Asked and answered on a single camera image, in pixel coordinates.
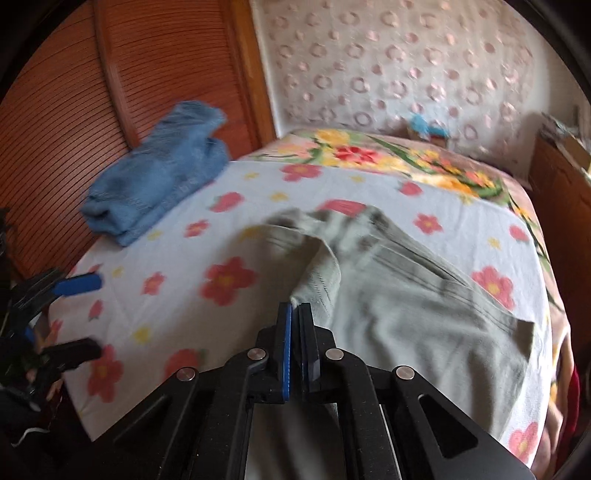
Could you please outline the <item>circle-patterned sheer curtain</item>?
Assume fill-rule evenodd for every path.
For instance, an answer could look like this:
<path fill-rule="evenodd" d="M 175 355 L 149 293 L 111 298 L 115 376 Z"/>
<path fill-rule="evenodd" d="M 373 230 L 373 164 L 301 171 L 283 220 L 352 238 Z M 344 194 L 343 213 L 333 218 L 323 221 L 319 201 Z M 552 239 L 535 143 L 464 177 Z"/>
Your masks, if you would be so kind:
<path fill-rule="evenodd" d="M 254 1 L 252 17 L 278 135 L 399 135 L 420 116 L 525 176 L 544 116 L 575 112 L 572 75 L 503 1 Z"/>

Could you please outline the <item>pink floral blanket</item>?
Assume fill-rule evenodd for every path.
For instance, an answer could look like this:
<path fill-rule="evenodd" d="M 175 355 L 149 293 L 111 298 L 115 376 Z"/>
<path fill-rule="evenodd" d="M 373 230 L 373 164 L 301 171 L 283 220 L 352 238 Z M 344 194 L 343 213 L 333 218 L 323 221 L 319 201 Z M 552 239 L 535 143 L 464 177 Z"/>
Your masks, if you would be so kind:
<path fill-rule="evenodd" d="M 507 235 L 486 235 L 483 229 L 469 231 L 494 254 L 511 253 L 531 245 L 538 256 L 547 296 L 544 329 L 552 338 L 552 381 L 543 425 L 533 413 L 523 414 L 522 425 L 510 431 L 510 450 L 532 463 L 534 475 L 548 479 L 566 461 L 569 443 L 579 416 L 578 373 L 571 344 L 571 326 L 560 297 L 539 219 L 528 194 L 528 183 L 483 162 L 431 143 L 392 136 L 339 129 L 295 130 L 259 151 L 250 159 L 288 164 L 292 180 L 311 177 L 318 167 L 335 167 L 402 175 L 400 191 L 415 197 L 423 185 L 453 192 L 465 206 L 475 200 L 507 209 L 514 220 Z"/>

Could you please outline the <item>cardboard box on cabinet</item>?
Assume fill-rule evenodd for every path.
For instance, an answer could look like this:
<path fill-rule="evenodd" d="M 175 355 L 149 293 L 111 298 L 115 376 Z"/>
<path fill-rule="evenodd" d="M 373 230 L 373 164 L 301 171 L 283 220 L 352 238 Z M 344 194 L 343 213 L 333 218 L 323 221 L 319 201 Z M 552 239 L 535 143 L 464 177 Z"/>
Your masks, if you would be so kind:
<path fill-rule="evenodd" d="M 590 176 L 590 150 L 573 135 L 574 129 L 546 113 L 542 114 L 540 135 L 552 143 L 573 165 Z"/>

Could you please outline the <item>folded blue jeans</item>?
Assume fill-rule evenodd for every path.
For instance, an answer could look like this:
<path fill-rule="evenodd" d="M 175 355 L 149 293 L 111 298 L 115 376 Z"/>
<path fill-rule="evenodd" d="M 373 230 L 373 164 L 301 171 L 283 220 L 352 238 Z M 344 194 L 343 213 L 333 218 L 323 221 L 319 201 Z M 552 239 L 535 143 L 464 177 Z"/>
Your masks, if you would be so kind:
<path fill-rule="evenodd" d="M 171 209 L 211 184 L 228 166 L 228 146 L 214 137 L 221 109 L 183 101 L 142 143 L 106 168 L 89 187 L 81 214 L 89 229 L 127 247 Z"/>

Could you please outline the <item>grey-green shorts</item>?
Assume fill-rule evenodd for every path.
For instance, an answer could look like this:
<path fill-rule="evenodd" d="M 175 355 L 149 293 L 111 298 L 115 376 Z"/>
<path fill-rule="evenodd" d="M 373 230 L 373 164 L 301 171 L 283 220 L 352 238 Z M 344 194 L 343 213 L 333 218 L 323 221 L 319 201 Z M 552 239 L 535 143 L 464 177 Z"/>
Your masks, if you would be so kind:
<path fill-rule="evenodd" d="M 532 322 L 514 316 L 467 274 L 380 209 L 290 209 L 259 227 L 256 295 L 311 305 L 312 319 L 367 365 L 414 368 L 487 433 L 501 439 L 530 372 Z"/>

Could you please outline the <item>blue item box on bed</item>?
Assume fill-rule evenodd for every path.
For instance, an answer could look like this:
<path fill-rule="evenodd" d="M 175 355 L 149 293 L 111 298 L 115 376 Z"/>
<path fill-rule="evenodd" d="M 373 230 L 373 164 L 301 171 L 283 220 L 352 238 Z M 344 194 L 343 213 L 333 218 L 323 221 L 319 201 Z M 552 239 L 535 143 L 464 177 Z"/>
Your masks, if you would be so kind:
<path fill-rule="evenodd" d="M 415 114 L 407 122 L 407 132 L 412 140 L 427 142 L 441 148 L 448 147 L 449 132 L 437 123 L 429 123 L 419 114 Z"/>

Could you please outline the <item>wooden side cabinet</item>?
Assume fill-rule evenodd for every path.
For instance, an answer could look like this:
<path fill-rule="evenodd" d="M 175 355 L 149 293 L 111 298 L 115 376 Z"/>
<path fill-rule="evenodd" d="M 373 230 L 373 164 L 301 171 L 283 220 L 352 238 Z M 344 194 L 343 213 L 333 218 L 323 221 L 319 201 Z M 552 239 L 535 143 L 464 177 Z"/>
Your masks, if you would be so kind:
<path fill-rule="evenodd" d="M 542 137 L 535 141 L 529 182 L 571 324 L 575 357 L 581 359 L 590 348 L 590 186 Z"/>

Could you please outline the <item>white floral bed sheet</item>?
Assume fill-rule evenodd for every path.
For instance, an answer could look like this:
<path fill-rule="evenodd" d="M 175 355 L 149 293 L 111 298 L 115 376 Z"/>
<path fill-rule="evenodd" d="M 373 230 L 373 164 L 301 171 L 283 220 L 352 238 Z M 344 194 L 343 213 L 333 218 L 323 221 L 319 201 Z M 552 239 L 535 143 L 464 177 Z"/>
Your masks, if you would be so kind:
<path fill-rule="evenodd" d="M 279 163 L 242 160 L 132 245 L 98 240 L 75 272 L 102 288 L 50 318 L 59 340 L 103 346 L 65 378 L 91 439 L 177 368 L 252 345 L 290 302 L 370 366 L 413 367 L 533 461 L 552 335 L 535 242 L 507 208 L 396 175 L 290 181 Z"/>

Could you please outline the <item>wooden wardrobe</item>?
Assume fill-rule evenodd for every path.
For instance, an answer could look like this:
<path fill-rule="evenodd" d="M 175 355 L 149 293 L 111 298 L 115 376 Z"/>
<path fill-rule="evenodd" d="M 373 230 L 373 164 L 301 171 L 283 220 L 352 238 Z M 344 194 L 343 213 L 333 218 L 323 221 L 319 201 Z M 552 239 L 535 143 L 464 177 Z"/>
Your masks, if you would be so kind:
<path fill-rule="evenodd" d="M 1 205 L 17 278 L 71 268 L 93 242 L 92 181 L 183 100 L 221 109 L 238 158 L 276 138 L 246 1 L 5 1 Z"/>

